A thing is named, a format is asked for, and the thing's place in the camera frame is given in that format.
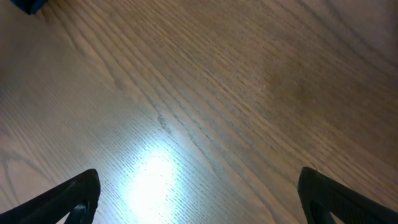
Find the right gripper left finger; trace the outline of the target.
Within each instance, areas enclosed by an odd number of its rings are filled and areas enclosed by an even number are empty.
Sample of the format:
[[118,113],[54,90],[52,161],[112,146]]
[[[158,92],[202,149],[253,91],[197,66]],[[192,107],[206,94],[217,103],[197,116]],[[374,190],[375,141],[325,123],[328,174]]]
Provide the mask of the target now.
[[1,214],[1,223],[92,223],[101,185],[96,169],[88,169],[35,198]]

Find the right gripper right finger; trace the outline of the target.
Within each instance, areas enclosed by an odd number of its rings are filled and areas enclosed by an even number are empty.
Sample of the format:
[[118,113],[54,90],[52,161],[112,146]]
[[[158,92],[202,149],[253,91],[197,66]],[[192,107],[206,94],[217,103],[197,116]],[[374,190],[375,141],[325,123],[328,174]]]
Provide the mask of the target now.
[[310,167],[302,168],[297,190],[308,223],[397,223],[397,212]]

